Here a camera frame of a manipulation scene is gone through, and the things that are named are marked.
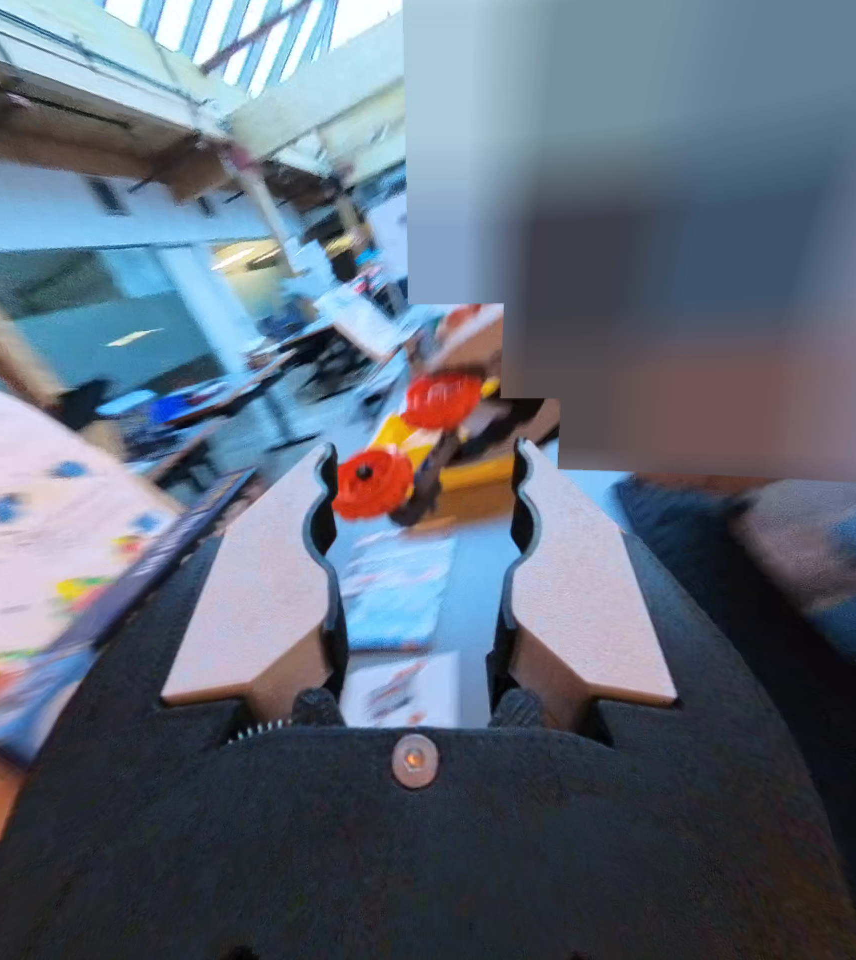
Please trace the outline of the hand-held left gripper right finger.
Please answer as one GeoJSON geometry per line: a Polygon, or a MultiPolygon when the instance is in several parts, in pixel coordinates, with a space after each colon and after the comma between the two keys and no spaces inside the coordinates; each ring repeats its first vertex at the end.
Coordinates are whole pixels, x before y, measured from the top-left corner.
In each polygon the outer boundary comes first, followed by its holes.
{"type": "Polygon", "coordinates": [[[597,702],[669,710],[678,694],[626,533],[532,441],[514,448],[506,569],[487,660],[491,714],[528,690],[543,721],[581,730],[597,702]]]}

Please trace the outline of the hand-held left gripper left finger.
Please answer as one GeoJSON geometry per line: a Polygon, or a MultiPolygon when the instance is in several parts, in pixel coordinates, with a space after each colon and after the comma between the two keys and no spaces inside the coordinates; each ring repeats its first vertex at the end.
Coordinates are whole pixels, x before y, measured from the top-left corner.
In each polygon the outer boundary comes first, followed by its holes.
{"type": "Polygon", "coordinates": [[[313,447],[220,538],[161,688],[169,707],[242,701],[258,721],[293,717],[305,690],[338,702],[348,642],[333,504],[338,454],[313,447]]]}

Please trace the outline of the orange gear toy assembly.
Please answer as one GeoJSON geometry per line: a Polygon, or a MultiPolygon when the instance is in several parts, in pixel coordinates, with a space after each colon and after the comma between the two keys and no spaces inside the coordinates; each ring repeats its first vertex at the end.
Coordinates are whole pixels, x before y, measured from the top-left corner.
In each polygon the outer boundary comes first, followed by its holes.
{"type": "Polygon", "coordinates": [[[468,422],[492,402],[499,378],[478,369],[452,369],[415,378],[395,414],[367,447],[338,466],[334,511],[347,521],[388,517],[398,526],[422,522],[445,494],[505,482],[505,453],[454,463],[469,439],[468,422]]]}

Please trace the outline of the grey desk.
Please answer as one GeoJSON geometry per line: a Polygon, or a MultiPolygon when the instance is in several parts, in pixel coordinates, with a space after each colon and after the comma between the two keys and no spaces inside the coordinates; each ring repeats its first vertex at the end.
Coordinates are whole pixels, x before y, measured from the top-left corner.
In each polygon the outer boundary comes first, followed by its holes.
{"type": "MultiPolygon", "coordinates": [[[[564,470],[563,473],[623,529],[631,529],[615,486],[626,471],[564,470]]],[[[456,548],[435,631],[434,653],[458,653],[458,721],[462,727],[486,725],[489,699],[485,657],[492,647],[498,603],[508,563],[519,555],[509,526],[514,495],[509,481],[472,486],[442,495],[433,520],[453,529],[456,548]]],[[[343,579],[354,542],[391,525],[379,517],[348,522],[336,516],[338,535],[328,559],[343,579]]],[[[397,662],[404,654],[350,654],[347,676],[362,667],[397,662]]]]}

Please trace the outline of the dark blue robot kit box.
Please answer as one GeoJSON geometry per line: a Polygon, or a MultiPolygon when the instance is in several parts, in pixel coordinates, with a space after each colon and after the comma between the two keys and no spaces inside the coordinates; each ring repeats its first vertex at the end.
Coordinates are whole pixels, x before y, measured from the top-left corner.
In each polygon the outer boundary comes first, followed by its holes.
{"type": "Polygon", "coordinates": [[[260,479],[256,468],[232,471],[158,536],[116,582],[101,590],[61,637],[0,692],[0,757],[26,769],[50,735],[101,649],[211,534],[260,479]]]}

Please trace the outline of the small blue booklet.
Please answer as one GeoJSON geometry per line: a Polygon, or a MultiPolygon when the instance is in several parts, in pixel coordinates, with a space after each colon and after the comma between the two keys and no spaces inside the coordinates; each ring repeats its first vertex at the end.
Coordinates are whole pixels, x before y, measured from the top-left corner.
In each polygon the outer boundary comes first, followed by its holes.
{"type": "Polygon", "coordinates": [[[348,598],[344,606],[351,653],[421,651],[434,645],[442,594],[374,589],[348,598]]]}

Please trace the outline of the white folded leaflet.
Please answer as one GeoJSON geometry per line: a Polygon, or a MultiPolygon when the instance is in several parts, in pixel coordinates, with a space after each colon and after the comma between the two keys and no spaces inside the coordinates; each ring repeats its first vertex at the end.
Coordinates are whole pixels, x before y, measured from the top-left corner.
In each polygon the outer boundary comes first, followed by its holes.
{"type": "Polygon", "coordinates": [[[371,591],[441,591],[448,582],[457,547],[448,531],[392,529],[368,534],[351,548],[342,591],[357,596],[371,591]]]}

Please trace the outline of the white paper sheet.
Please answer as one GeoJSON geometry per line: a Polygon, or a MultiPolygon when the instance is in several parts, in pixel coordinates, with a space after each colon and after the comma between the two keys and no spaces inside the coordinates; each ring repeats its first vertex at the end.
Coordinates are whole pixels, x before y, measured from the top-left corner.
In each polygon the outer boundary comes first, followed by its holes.
{"type": "Polygon", "coordinates": [[[458,653],[406,657],[350,670],[339,699],[350,728],[458,727],[458,653]]]}

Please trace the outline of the yellow storage bin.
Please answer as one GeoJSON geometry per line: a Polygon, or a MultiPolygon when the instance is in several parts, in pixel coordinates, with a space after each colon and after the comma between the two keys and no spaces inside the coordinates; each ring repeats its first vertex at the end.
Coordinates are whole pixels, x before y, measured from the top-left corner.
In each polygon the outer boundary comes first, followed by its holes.
{"type": "Polygon", "coordinates": [[[498,378],[475,369],[417,376],[399,408],[341,469],[350,512],[412,526],[442,494],[504,480],[506,446],[526,422],[524,406],[502,397],[498,378]]]}

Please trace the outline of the white instruction sheet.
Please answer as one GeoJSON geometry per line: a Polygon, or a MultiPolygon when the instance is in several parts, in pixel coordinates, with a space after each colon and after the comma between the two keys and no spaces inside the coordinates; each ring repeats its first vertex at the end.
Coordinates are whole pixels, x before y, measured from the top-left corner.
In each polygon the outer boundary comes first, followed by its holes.
{"type": "Polygon", "coordinates": [[[0,391],[0,655],[49,647],[181,512],[114,457],[0,391]]]}

